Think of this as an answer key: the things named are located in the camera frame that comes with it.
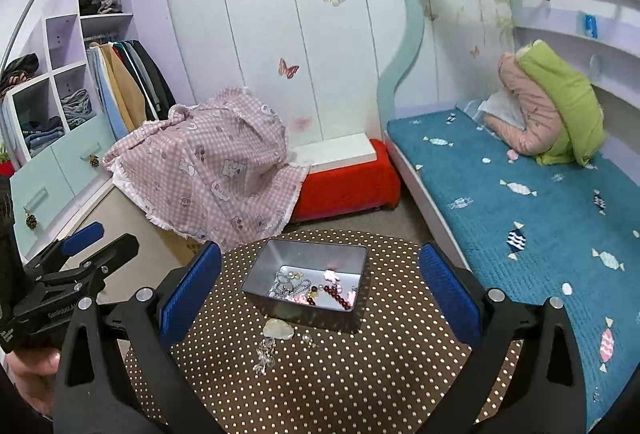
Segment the person's left hand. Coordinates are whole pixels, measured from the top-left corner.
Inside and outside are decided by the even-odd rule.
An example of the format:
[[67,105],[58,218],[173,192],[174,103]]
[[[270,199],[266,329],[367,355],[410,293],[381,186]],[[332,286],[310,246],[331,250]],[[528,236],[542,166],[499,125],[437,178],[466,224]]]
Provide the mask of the person's left hand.
[[54,405],[54,385],[51,376],[58,373],[61,353],[55,348],[13,350],[6,355],[6,368],[20,395],[32,408],[51,417]]

